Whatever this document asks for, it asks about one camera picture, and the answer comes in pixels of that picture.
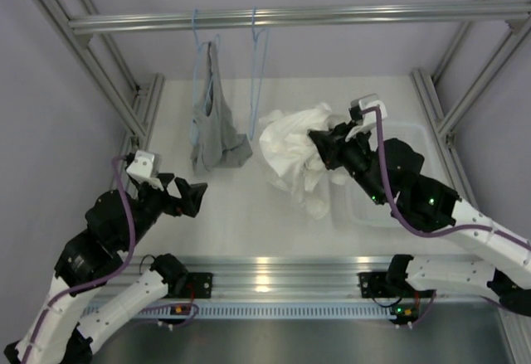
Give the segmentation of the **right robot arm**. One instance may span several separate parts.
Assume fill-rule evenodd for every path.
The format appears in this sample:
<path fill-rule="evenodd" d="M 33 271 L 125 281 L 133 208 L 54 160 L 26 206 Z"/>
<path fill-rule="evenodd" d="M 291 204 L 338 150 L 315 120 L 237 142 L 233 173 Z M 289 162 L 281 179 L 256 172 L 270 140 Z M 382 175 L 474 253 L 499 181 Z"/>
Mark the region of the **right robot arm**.
<path fill-rule="evenodd" d="M 410 290 L 444 290 L 477 295 L 522 316 L 530 315 L 530 243 L 482 214 L 459 193 L 422 175 L 424 157 L 398 138 L 385 139 L 377 127 L 372 149 L 369 132 L 348 136 L 348 124 L 311 130 L 328 170 L 342 168 L 377 205 L 413 235 L 446 238 L 477 256 L 467 265 L 414 255 L 395 255 L 386 275 L 396 295 Z"/>

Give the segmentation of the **white tank top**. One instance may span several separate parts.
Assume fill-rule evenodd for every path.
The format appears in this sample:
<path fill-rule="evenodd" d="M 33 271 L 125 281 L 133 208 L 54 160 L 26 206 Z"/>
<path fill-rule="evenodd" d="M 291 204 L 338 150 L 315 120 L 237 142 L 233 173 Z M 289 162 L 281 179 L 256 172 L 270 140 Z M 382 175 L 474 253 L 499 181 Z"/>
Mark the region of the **white tank top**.
<path fill-rule="evenodd" d="M 326 103 L 298 112 L 276 109 L 259 119 L 263 130 L 258 144 L 266 180 L 290 194 L 293 204 L 317 220 L 330 211 L 325 187 L 329 182 L 343 186 L 348 174 L 343 169 L 325 168 L 308 132 L 329 131 L 346 120 Z"/>

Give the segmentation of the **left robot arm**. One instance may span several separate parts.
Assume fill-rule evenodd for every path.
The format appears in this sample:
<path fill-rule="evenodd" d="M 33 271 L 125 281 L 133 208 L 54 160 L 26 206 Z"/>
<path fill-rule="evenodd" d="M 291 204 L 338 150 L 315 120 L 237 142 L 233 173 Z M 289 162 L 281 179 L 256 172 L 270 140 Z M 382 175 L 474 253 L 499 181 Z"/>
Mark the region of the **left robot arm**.
<path fill-rule="evenodd" d="M 175 182 L 173 197 L 166 186 Z M 189 184 L 172 173 L 163 187 L 137 183 L 138 196 L 102 194 L 86 214 L 87 227 L 69 240 L 54 267 L 46 301 L 27 335 L 4 349 L 11 363 L 89 363 L 130 319 L 155 301 L 182 295 L 189 273 L 175 256 L 157 256 L 122 293 L 91 315 L 83 312 L 116 276 L 127 255 L 162 215 L 195 217 L 206 183 Z"/>

